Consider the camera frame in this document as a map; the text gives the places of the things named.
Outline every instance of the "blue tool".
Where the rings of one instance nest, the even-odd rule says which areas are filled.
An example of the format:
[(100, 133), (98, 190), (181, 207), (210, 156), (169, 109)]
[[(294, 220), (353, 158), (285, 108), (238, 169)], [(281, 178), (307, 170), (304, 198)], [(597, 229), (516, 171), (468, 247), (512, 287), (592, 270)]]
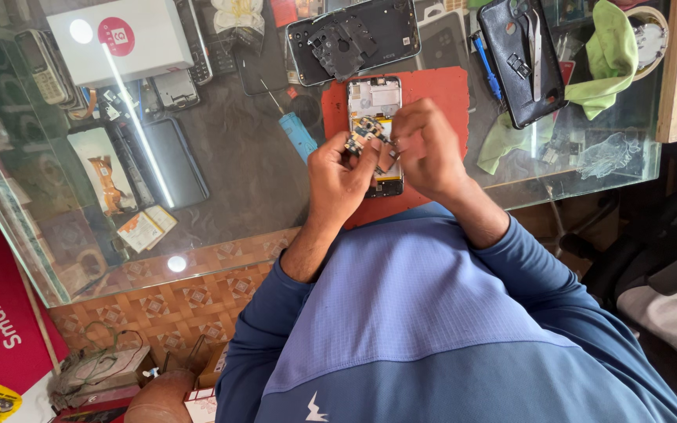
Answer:
[(501, 100), (503, 97), (500, 95), (500, 85), (498, 84), (497, 78), (495, 78), (495, 74), (490, 69), (490, 63), (487, 62), (487, 56), (484, 53), (484, 47), (482, 46), (482, 40), (480, 39), (479, 33), (480, 32), (477, 31), (476, 33), (472, 34), (471, 39), (475, 44), (477, 53), (480, 53), (480, 57), (484, 63), (484, 69), (487, 71), (487, 82), (490, 83), (490, 89), (493, 91), (495, 98)]
[[(266, 90), (268, 90), (265, 82), (262, 82), (262, 85), (266, 88)], [(273, 102), (276, 103), (278, 111), (284, 115), (278, 120), (278, 123), (281, 125), (281, 128), (284, 130), (284, 132), (287, 133), (289, 141), (291, 141), (292, 145), (296, 149), (296, 152), (299, 153), (302, 161), (307, 164), (307, 156), (309, 156), (313, 151), (317, 150), (317, 143), (312, 139), (310, 133), (307, 132), (302, 120), (300, 120), (293, 111), (285, 114), (281, 106), (278, 105), (278, 101), (276, 101), (276, 98), (273, 96), (273, 94), (271, 94), (270, 91), (268, 91), (268, 94), (270, 94)]]

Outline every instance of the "green cloth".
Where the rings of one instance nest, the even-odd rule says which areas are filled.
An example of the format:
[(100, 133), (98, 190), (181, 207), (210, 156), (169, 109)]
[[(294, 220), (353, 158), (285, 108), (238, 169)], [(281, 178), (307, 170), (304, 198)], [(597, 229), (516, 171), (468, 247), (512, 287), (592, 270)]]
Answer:
[(469, 2), (466, 2), (465, 4), (467, 8), (472, 9), (474, 7), (482, 7), (492, 1), (493, 0), (469, 0)]
[(615, 104), (615, 94), (631, 85), (639, 64), (634, 30), (618, 6), (599, 0), (592, 19), (594, 34), (586, 47), (594, 80), (566, 86), (566, 100), (584, 106), (589, 120)]
[(493, 123), (493, 127), (490, 128), (487, 137), (484, 139), (479, 158), (477, 158), (477, 166), (480, 166), (485, 172), (494, 175), (495, 169), (498, 168), (499, 159), (508, 154), (509, 151), (514, 148), (525, 151), (531, 150), (532, 134), (534, 131), (532, 127), (536, 128), (536, 145), (539, 147), (545, 142), (550, 141), (553, 137), (555, 122), (552, 115), (549, 115), (537, 120), (523, 130), (516, 130), (511, 124), (509, 112), (501, 114), (495, 123)]

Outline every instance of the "red silicone mat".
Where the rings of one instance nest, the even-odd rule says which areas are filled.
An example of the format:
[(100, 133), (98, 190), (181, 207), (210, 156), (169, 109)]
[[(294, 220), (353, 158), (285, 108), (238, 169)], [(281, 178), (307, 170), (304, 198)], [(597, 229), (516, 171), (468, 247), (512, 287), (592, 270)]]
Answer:
[[(402, 106), (417, 99), (429, 97), (443, 110), (454, 130), (459, 134), (461, 158), (466, 154), (466, 139), (469, 131), (469, 89), (466, 86), (466, 71), (459, 67), (425, 69), (415, 72), (401, 72), (398, 74), (374, 75), (395, 76), (401, 80)], [(323, 119), (326, 138), (336, 132), (348, 131), (349, 120), (347, 112), (346, 82), (333, 81), (331, 87), (323, 92)], [(408, 208), (422, 206), (428, 203), (428, 197), (423, 196), (411, 184), (404, 183), (404, 193), (394, 197), (367, 198), (344, 223), (344, 228), (350, 229), (369, 222), (395, 215)]]

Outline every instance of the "white box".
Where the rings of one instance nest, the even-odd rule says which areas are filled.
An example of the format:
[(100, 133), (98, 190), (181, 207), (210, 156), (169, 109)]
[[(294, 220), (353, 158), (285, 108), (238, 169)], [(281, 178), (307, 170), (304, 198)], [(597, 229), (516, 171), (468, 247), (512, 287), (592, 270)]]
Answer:
[(124, 81), (193, 65), (173, 0), (117, 0), (47, 20), (79, 87), (116, 84), (110, 60)]
[(188, 393), (184, 399), (184, 406), (193, 419), (193, 423), (215, 423), (218, 403), (213, 388), (198, 389)]

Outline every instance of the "white logo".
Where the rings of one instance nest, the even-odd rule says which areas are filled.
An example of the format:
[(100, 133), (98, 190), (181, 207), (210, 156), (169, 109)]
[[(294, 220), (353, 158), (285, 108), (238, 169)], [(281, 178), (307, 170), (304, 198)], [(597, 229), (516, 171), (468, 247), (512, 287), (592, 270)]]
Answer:
[(310, 399), (310, 403), (307, 404), (307, 408), (310, 409), (310, 414), (307, 415), (305, 421), (327, 421), (323, 418), (323, 416), (328, 416), (327, 414), (317, 414), (317, 412), (320, 411), (320, 407), (315, 405), (316, 396), (317, 390), (315, 390), (315, 394), (312, 396), (312, 399)]
[(112, 29), (111, 37), (114, 39), (115, 44), (124, 44), (128, 42), (127, 33), (124, 32), (124, 28)]

